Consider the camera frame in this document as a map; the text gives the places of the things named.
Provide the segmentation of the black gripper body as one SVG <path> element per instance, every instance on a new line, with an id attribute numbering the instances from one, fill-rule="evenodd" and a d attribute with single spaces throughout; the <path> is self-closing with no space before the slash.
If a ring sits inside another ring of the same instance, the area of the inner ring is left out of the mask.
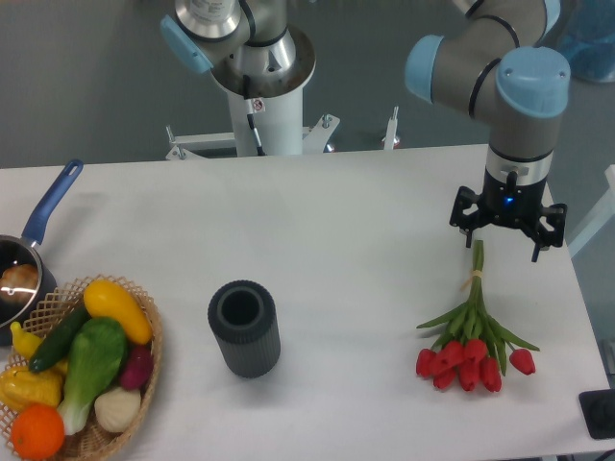
<path id="1" fill-rule="evenodd" d="M 482 228 L 496 225 L 530 235 L 530 226 L 543 206 L 547 178 L 521 185 L 517 173 L 507 173 L 503 182 L 485 172 L 481 195 Z"/>

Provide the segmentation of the grey robot arm, blue caps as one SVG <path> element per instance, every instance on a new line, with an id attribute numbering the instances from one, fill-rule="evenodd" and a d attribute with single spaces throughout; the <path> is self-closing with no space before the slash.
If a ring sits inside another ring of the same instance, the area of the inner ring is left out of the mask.
<path id="1" fill-rule="evenodd" d="M 424 36 L 405 65 L 407 89 L 466 113 L 490 129 L 483 187 L 460 187 L 450 222 L 466 235 L 487 225 L 521 231 L 536 251 L 563 243 L 567 208 L 544 206 L 570 67 L 541 45 L 560 12 L 556 1 L 461 1 L 458 37 Z M 211 74 L 227 94 L 237 153 L 311 151 L 303 89 L 313 46 L 287 21 L 284 1 L 179 1 L 161 34 L 192 72 Z"/>

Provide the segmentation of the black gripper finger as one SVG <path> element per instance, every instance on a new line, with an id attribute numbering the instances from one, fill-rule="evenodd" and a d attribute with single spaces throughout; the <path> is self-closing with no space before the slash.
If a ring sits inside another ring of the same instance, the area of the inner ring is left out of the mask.
<path id="1" fill-rule="evenodd" d="M 461 186 L 455 196 L 450 225 L 465 236 L 465 247 L 470 248 L 474 231 L 482 227 L 481 195 L 467 186 Z"/>
<path id="2" fill-rule="evenodd" d="M 531 261 L 536 262 L 539 255 L 549 248 L 561 248 L 564 243 L 568 207 L 559 203 L 542 206 L 530 226 L 529 238 L 533 242 Z"/>

